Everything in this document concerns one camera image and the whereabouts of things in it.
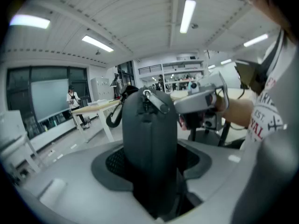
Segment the floor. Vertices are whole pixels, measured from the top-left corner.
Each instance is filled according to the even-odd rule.
[[[66,154],[108,143],[109,140],[105,134],[104,129],[101,129],[100,131],[99,129],[101,129],[100,120],[99,118],[96,118],[91,121],[90,128],[84,131],[86,132],[86,135],[88,137],[94,136],[88,143],[86,143],[83,140],[83,137],[79,130],[73,130],[67,133],[66,135],[64,135],[62,138],[53,142],[45,149],[43,149],[41,152],[39,152],[39,155],[42,161],[47,166],[49,166]],[[122,140],[121,124],[116,128],[110,128],[110,131],[115,141]],[[189,134],[190,131],[183,131],[178,124],[179,139],[188,139]],[[227,137],[227,142],[231,142],[233,140],[242,138],[245,135],[246,135],[246,130],[237,131],[237,130],[230,129]],[[23,164],[21,167],[19,167],[19,170],[22,169],[26,169],[29,172],[29,175],[26,177],[26,180],[28,180],[32,175],[35,174],[32,170],[30,170],[30,167],[26,163]]]

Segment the shelf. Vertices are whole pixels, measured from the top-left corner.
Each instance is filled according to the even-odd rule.
[[[194,72],[203,72],[205,69],[186,69],[186,70],[173,70],[173,71],[165,71],[164,75],[170,75],[170,74],[180,74],[180,73],[194,73]]]
[[[171,81],[171,82],[165,82],[165,84],[174,84],[174,83],[189,83],[189,82],[196,82],[196,80],[182,80],[182,81]]]
[[[184,60],[184,61],[175,61],[162,64],[163,67],[174,66],[174,65],[192,65],[192,64],[202,64],[202,60]]]

